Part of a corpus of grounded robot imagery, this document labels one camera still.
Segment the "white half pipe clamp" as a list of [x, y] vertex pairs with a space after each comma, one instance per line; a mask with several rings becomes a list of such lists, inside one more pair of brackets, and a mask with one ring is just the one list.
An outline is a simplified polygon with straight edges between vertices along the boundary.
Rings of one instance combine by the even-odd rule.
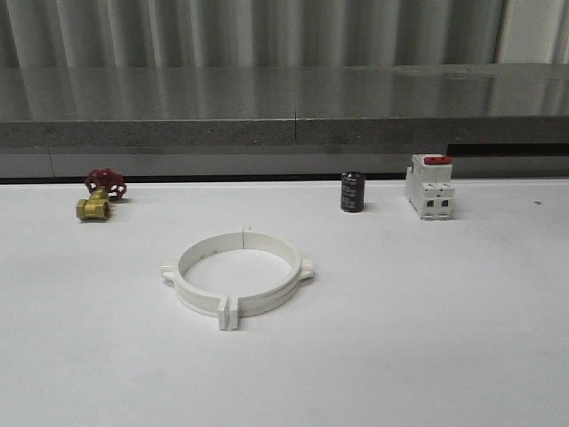
[[178, 260], [164, 262], [160, 267], [162, 277], [173, 283], [173, 288], [183, 304], [206, 316], [215, 317], [220, 330], [239, 328], [239, 300], [228, 294], [216, 294], [194, 286], [185, 279], [186, 272], [205, 258], [218, 253], [245, 249], [243, 227], [239, 231], [206, 238], [187, 249]]
[[290, 266], [290, 271], [271, 285], [268, 291], [230, 295], [227, 302], [227, 330], [238, 329], [241, 317], [260, 315], [281, 306], [294, 296], [302, 280], [314, 276], [312, 261], [303, 258], [295, 246], [280, 237], [243, 229], [242, 248], [273, 254], [283, 259]]

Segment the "black cylindrical capacitor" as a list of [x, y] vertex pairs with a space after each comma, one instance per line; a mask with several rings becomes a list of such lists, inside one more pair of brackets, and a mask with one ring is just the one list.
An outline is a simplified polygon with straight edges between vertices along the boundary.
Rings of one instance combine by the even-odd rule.
[[365, 206], [365, 175], [345, 172], [341, 175], [341, 210], [359, 213]]

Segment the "grey stone countertop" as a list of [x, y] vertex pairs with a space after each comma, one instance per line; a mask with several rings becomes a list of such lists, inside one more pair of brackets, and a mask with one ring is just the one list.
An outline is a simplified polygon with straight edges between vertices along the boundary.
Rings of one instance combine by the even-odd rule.
[[562, 155], [568, 69], [5, 68], [1, 144]]

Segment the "brass valve red handwheel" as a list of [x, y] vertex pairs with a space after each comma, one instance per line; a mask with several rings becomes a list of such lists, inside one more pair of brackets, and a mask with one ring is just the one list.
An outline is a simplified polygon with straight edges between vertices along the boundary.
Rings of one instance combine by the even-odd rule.
[[92, 170], [84, 185], [90, 196], [76, 204], [76, 217], [81, 221], [107, 220], [110, 216], [109, 202], [122, 199], [127, 191], [124, 177], [109, 168]]

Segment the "grey pleated curtain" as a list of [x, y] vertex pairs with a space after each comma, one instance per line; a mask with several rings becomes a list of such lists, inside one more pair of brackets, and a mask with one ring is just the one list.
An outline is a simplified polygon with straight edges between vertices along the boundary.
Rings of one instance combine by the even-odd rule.
[[501, 1], [4, 1], [4, 67], [490, 63]]

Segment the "white circuit breaker red switch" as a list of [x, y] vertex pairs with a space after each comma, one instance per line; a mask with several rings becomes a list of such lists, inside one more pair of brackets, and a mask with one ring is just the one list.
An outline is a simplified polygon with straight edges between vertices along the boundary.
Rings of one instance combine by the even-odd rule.
[[412, 164], [406, 171], [405, 195], [422, 220], [451, 218], [455, 195], [452, 170], [451, 157], [413, 154]]

